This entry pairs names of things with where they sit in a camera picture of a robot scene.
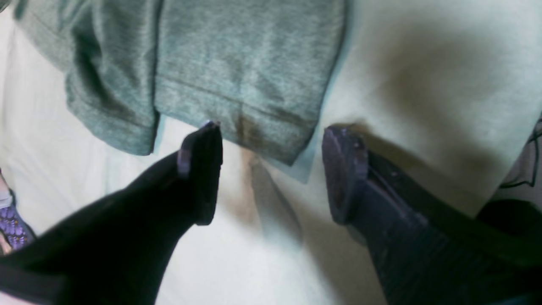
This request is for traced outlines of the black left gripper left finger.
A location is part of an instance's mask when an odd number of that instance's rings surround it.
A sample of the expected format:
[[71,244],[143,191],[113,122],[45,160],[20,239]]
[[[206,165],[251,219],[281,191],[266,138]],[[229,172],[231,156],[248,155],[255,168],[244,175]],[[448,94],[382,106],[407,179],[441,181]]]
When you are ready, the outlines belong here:
[[30,305],[153,305],[180,238],[214,217],[222,133],[207,122],[130,185],[1,258],[1,295]]

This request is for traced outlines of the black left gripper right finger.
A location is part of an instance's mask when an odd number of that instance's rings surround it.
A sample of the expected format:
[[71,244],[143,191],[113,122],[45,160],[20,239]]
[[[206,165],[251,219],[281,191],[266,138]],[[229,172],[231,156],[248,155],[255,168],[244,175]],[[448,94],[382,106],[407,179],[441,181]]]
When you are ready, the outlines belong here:
[[540,305],[541,213],[490,202],[474,219],[428,193],[349,128],[322,154],[333,220],[365,239],[390,305]]

